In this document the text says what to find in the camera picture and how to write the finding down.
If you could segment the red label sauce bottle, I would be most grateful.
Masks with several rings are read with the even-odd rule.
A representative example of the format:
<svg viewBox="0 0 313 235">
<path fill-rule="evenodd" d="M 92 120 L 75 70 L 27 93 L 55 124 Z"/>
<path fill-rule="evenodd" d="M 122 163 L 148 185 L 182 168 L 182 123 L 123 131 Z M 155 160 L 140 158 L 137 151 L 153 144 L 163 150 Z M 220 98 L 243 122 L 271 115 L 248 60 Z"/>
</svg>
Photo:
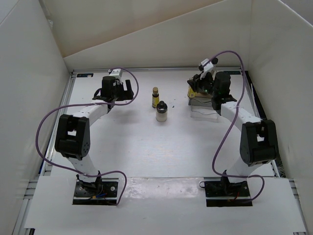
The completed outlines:
<svg viewBox="0 0 313 235">
<path fill-rule="evenodd" d="M 216 65 L 217 65 L 217 63 L 218 63 L 218 58 L 215 57 L 214 59 L 212 59 L 212 60 L 211 60 L 211 63 L 212 63 L 212 65 L 213 65 L 212 72 L 214 72 L 214 71 L 215 71 L 215 68 L 216 68 Z"/>
</svg>

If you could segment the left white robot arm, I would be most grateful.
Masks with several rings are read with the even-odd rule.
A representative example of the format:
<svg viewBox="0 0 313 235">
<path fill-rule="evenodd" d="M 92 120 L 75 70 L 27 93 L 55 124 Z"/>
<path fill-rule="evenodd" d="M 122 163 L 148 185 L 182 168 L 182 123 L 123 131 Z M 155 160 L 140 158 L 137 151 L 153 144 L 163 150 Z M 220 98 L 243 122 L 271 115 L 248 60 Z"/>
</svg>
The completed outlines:
<svg viewBox="0 0 313 235">
<path fill-rule="evenodd" d="M 109 75 L 102 78 L 102 86 L 93 97 L 94 101 L 105 104 L 86 106 L 72 115 L 59 118 L 55 150 L 68 159 L 78 171 L 78 179 L 86 183 L 86 191 L 97 196 L 102 192 L 102 183 L 97 180 L 100 172 L 93 165 L 89 156 L 90 126 L 102 116 L 108 114 L 117 101 L 130 101 L 134 98 L 129 79 L 122 82 L 121 76 Z"/>
</svg>

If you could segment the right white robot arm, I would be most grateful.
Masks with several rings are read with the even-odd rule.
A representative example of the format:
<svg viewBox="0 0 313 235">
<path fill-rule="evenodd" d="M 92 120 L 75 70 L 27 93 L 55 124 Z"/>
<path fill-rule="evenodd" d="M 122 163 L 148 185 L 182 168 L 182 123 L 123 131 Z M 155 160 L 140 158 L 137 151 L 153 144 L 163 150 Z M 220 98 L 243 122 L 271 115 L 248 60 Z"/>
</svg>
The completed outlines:
<svg viewBox="0 0 313 235">
<path fill-rule="evenodd" d="M 187 81 L 192 91 L 209 94 L 213 110 L 231 122 L 241 132 L 240 157 L 235 164 L 220 174 L 221 182 L 214 191 L 230 196 L 242 187 L 244 179 L 262 165 L 279 156 L 276 126 L 272 120 L 263 120 L 240 107 L 230 94 L 231 76 L 226 72 L 205 76 L 196 74 Z"/>
</svg>

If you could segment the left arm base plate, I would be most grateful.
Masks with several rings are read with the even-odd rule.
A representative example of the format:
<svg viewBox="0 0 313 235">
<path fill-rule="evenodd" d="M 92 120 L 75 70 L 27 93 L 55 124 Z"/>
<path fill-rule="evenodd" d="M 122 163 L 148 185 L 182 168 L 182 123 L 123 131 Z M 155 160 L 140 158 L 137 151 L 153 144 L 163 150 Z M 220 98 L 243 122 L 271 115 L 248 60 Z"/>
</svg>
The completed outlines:
<svg viewBox="0 0 313 235">
<path fill-rule="evenodd" d="M 76 180 L 73 205 L 113 206 L 117 203 L 118 179 L 104 178 L 93 184 Z"/>
</svg>

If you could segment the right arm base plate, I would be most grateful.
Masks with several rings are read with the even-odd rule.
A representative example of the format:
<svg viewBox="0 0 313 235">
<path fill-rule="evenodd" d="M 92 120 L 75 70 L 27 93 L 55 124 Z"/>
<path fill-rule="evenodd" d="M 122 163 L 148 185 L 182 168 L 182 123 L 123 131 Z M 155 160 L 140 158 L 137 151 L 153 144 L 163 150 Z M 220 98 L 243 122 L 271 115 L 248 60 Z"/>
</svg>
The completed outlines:
<svg viewBox="0 0 313 235">
<path fill-rule="evenodd" d="M 252 207 L 247 181 L 231 183 L 224 187 L 221 181 L 200 181 L 204 189 L 206 206 L 209 207 Z"/>
</svg>

